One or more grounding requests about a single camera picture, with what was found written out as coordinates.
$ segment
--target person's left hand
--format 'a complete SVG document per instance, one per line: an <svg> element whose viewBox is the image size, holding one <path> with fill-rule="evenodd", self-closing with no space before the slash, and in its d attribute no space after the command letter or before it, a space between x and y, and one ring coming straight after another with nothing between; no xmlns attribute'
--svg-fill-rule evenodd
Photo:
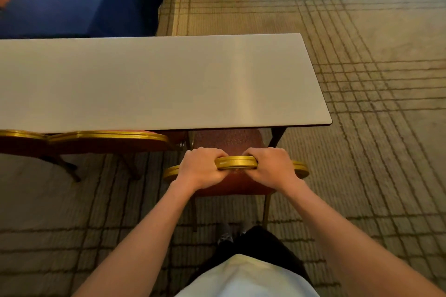
<svg viewBox="0 0 446 297"><path fill-rule="evenodd" d="M225 156L228 156L226 152L216 148L188 150L181 161L175 182L189 187L192 193L220 183L229 174L229 170L218 170L215 159Z"/></svg>

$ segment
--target patterned carpet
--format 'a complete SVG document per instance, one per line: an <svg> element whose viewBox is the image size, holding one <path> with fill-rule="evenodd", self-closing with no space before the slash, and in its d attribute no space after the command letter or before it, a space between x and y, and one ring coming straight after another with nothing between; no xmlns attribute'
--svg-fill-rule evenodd
<svg viewBox="0 0 446 297"><path fill-rule="evenodd" d="M301 33L333 124L288 129L279 146L309 165L316 193L446 290L445 18L446 0L165 0L158 35ZM0 296L68 296L155 205L181 155L137 155L139 181L113 155L66 159L81 184L0 155ZM153 296L175 294L212 255L217 222L258 223L263 198L200 198L197 209L198 232L187 206ZM279 194L268 228L321 296L344 296Z"/></svg>

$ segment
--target person's left arm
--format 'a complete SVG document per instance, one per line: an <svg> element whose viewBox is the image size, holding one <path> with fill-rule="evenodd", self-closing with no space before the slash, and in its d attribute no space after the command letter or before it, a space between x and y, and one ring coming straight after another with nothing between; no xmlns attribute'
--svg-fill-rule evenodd
<svg viewBox="0 0 446 297"><path fill-rule="evenodd" d="M217 184L227 175L215 166L215 159L224 156L227 156L224 151L215 148L188 150L178 177L162 199L73 296L147 297L187 201L198 189Z"/></svg>

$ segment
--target white shirt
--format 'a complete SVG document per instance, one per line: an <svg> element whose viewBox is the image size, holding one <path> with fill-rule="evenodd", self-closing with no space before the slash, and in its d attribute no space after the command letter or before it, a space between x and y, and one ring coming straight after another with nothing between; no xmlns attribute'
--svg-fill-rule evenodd
<svg viewBox="0 0 446 297"><path fill-rule="evenodd" d="M319 297L298 274L239 254L205 272L177 294L189 296Z"/></svg>

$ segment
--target hand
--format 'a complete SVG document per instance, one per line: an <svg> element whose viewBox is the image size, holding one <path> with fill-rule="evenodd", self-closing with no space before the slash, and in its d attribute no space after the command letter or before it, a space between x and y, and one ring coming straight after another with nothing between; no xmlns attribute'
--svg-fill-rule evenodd
<svg viewBox="0 0 446 297"><path fill-rule="evenodd" d="M257 169L245 170L254 181L264 186L283 192L285 187L296 181L302 181L294 173L294 167L288 153L282 148L248 148L243 155L252 155L257 159Z"/></svg>
<svg viewBox="0 0 446 297"><path fill-rule="evenodd" d="M217 170L215 159L225 156L228 156L226 152L216 148L188 150L181 161L175 182L188 186L192 193L220 183L229 174L229 170Z"/></svg>

